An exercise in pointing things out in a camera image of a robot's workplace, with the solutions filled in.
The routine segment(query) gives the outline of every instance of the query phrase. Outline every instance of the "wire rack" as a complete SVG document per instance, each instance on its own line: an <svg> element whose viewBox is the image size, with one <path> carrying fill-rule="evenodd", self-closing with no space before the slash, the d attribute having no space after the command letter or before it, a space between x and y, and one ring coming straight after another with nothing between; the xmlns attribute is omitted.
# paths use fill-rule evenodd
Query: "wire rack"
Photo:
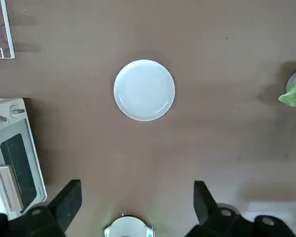
<svg viewBox="0 0 296 237"><path fill-rule="evenodd" d="M15 58L5 0L0 0L0 59Z"/></svg>

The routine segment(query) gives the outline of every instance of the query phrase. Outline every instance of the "plate rim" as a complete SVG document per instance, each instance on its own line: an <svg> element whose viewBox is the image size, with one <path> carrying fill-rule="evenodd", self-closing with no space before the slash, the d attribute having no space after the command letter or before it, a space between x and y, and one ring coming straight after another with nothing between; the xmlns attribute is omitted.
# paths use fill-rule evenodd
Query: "plate rim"
<svg viewBox="0 0 296 237"><path fill-rule="evenodd" d="M160 114L159 116L155 117L155 118L151 118L151 119L139 119L139 118L134 118L133 116L131 115L128 115L123 109L122 107L120 106L120 104L118 103L118 100L116 99L116 87L117 87L117 83L118 83L118 80L119 78L121 77L121 74L126 71L132 64L135 64L135 63L138 63L138 62L149 62L149 63L154 63L154 64L157 64L159 66L161 66L170 76L170 78L172 79L171 80L171 87L173 88L173 96L171 97L171 102L169 103L169 105L167 106L167 109L162 113ZM135 60L135 61L132 61L128 64L126 64L119 72L118 74L116 75L116 78L115 78L115 81L114 81L114 99L115 99L115 102L118 106L118 108L123 112L123 114L125 114L127 117L131 118L131 119L134 119L136 121L153 121L153 120L156 120L162 116L164 116L169 110L170 108L172 107L172 104L174 102L174 99L175 99L175 95L176 95L176 86L175 86L175 83L174 83L174 79L171 75L171 73L169 72L169 70L164 67L161 63L158 63L156 61L153 61L153 60L149 60L149 59L139 59L139 60Z"/></svg>

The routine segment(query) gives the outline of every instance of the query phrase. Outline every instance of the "toaster oven window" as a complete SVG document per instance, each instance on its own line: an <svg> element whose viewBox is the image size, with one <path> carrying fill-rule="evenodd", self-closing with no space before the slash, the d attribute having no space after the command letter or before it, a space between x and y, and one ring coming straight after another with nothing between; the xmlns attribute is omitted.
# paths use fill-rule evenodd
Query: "toaster oven window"
<svg viewBox="0 0 296 237"><path fill-rule="evenodd" d="M13 172L18 184L17 188L20 191L23 203L23 209L20 212L23 213L35 199L37 193L22 135L17 134L2 142L0 148L5 164L9 164L13 167Z"/></svg>

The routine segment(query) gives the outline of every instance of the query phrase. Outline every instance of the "white plate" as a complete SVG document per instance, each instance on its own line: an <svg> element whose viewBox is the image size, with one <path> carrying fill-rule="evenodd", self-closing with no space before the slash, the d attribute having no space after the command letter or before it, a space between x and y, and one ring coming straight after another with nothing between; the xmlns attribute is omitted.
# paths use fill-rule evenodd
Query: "white plate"
<svg viewBox="0 0 296 237"><path fill-rule="evenodd" d="M114 84L115 101L124 114L139 121L163 116L175 96L174 81L161 64L138 60L127 64Z"/></svg>

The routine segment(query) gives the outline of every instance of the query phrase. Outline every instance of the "toaster oven handle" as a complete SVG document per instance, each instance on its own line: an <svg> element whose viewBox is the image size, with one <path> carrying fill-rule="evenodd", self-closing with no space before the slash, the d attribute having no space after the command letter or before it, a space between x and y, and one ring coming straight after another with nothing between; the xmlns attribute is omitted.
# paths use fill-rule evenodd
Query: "toaster oven handle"
<svg viewBox="0 0 296 237"><path fill-rule="evenodd" d="M12 166L0 165L0 177L9 202L10 210L21 211L23 209L23 203Z"/></svg>

